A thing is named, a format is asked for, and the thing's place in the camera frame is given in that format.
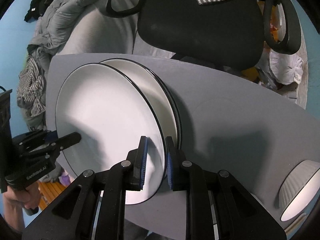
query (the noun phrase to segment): orange wooden floor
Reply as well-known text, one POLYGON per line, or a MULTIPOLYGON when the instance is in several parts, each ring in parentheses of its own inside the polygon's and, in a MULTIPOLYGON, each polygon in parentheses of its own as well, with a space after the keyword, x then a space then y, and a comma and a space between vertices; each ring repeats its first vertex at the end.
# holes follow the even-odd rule
POLYGON ((44 210, 64 189, 66 188, 59 182, 39 182, 39 190, 41 193, 41 200, 39 208, 44 210))

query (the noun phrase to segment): black office chair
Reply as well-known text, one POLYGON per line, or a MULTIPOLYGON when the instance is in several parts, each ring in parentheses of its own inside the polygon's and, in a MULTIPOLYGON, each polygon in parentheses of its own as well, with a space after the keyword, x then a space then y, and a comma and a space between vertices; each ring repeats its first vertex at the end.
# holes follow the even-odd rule
POLYGON ((110 17, 139 12, 138 33, 148 44, 225 65, 237 70, 254 66, 264 41, 276 52, 294 54, 300 48, 301 30, 290 0, 264 0, 263 15, 256 0, 225 0, 199 5, 196 0, 139 0, 135 8, 116 12, 111 0, 99 8, 110 17), (283 41, 270 33, 272 6, 282 3, 286 21, 283 41))

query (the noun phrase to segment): chair armrest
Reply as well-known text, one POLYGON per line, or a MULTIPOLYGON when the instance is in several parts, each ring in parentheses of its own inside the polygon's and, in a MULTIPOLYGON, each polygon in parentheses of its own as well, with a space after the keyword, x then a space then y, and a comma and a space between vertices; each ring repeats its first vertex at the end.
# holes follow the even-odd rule
POLYGON ((297 12, 291 0, 266 0, 263 9, 263 24, 266 43, 276 52, 294 54, 300 49, 301 29, 297 12), (286 32, 284 39, 277 42, 270 33, 270 19, 272 6, 282 4, 285 16, 286 32))
POLYGON ((111 6, 111 1, 112 0, 101 0, 101 2, 99 3, 99 11, 103 15, 112 18, 123 18, 138 13, 143 7, 146 0, 139 0, 138 4, 135 7, 123 11, 113 10, 111 6))

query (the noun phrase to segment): screw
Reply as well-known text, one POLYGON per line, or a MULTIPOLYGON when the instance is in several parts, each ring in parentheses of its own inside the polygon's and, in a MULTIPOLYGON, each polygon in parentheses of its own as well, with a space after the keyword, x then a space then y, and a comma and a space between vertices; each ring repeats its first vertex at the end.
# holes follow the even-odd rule
POLYGON ((190 167, 191 165, 192 165, 191 161, 183 161, 182 162, 182 166, 184 166, 184 167, 190 167))
POLYGON ((226 178, 226 177, 229 176, 229 172, 227 172, 227 171, 225 171, 225 170, 222 170, 222 171, 219 172, 219 175, 220 175, 221 177, 226 178))
POLYGON ((83 172, 83 176, 85 176, 86 178, 90 177, 92 174, 93 174, 92 170, 86 170, 83 172))
POLYGON ((122 161, 121 162, 121 166, 122 167, 129 167, 131 165, 131 162, 128 160, 122 161))

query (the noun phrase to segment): plate rim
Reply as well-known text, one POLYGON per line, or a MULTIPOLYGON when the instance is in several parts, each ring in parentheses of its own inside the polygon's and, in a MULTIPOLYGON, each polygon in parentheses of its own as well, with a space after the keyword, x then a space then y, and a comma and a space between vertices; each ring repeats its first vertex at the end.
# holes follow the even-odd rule
POLYGON ((127 58, 108 58, 106 60, 102 60, 100 62, 100 64, 104 64, 102 62, 107 62, 109 60, 113 60, 113 59, 120 59, 120 60, 124 60, 124 61, 129 61, 132 63, 135 63, 137 65, 139 65, 140 67, 142 67, 143 69, 145 69, 146 71, 149 72, 149 74, 157 81, 157 83, 159 84, 160 88, 162 89, 162 91, 164 92, 164 94, 166 95, 169 104, 172 108, 172 112, 173 112, 173 116, 175 119, 175 125, 176 125, 176 129, 177 129, 177 149, 180 150, 181 149, 181 145, 182 145, 182 123, 181 123, 181 116, 180 116, 180 112, 178 110, 178 106, 176 104, 176 101, 174 100, 172 93, 170 92, 170 90, 168 89, 167 85, 164 84, 164 82, 161 80, 161 78, 154 73, 151 69, 149 69, 148 67, 140 64, 139 62, 136 62, 134 60, 131 59, 127 59, 127 58))
MULTIPOLYGON (((164 135, 163 135, 163 132, 162 132, 162 129, 161 129, 159 120, 158 120, 158 118, 157 118, 157 116, 156 116, 156 113, 154 112, 154 110, 153 110, 150 102, 149 102, 148 99, 146 98, 146 96, 143 94, 143 92, 142 92, 141 89, 137 86, 137 84, 132 81, 132 79, 130 79, 126 74, 122 73, 121 71, 117 70, 116 68, 114 68, 114 67, 112 67, 112 66, 109 66, 109 65, 107 65, 107 64, 104 64, 104 63, 87 63, 87 64, 83 64, 83 65, 77 67, 76 69, 74 69, 74 70, 66 77, 66 79, 65 79, 64 82, 62 83, 62 86, 61 86, 60 89, 59 89, 59 93, 58 93, 58 96, 57 96, 56 107, 55 107, 55 125, 56 125, 56 128, 57 128, 57 105, 58 105, 58 99, 59 99, 59 95, 60 95, 60 93, 61 93, 61 89, 62 89, 63 85, 64 85, 65 82, 67 81, 68 77, 71 76, 76 70, 78 70, 79 68, 84 67, 84 66, 86 66, 86 65, 92 65, 92 64, 102 65, 102 66, 108 67, 108 68, 116 71, 118 74, 122 75, 122 76, 138 91, 138 93, 142 96, 142 98, 144 99, 144 101, 147 103, 150 111, 152 112, 154 119, 156 120, 156 124, 157 124, 158 129, 159 129, 159 132, 160 132, 160 136, 161 136, 161 140, 162 140, 162 145, 163 145, 163 149, 164 149, 164 153, 163 153, 163 154, 164 154, 164 172, 163 172, 163 174, 162 174, 161 183, 159 184, 157 190, 156 190, 150 197, 148 197, 146 200, 141 201, 141 202, 139 202, 139 203, 126 204, 126 205, 137 205, 137 204, 144 203, 145 201, 148 201, 150 198, 152 198, 152 197, 158 192, 159 188, 161 187, 161 185, 162 185, 162 183, 163 183, 163 181, 164 181, 164 179, 165 179, 166 170, 167 170, 167 148, 166 148, 166 144, 165 144, 165 140, 164 140, 164 135)), ((71 165, 70 165, 67 157, 65 156, 63 150, 61 150, 61 152, 63 153, 63 155, 64 155, 64 157, 65 157, 65 159, 66 159, 69 167, 72 169, 72 171, 74 172, 74 174, 76 174, 76 172, 75 172, 75 171, 73 170, 73 168, 71 167, 71 165)))

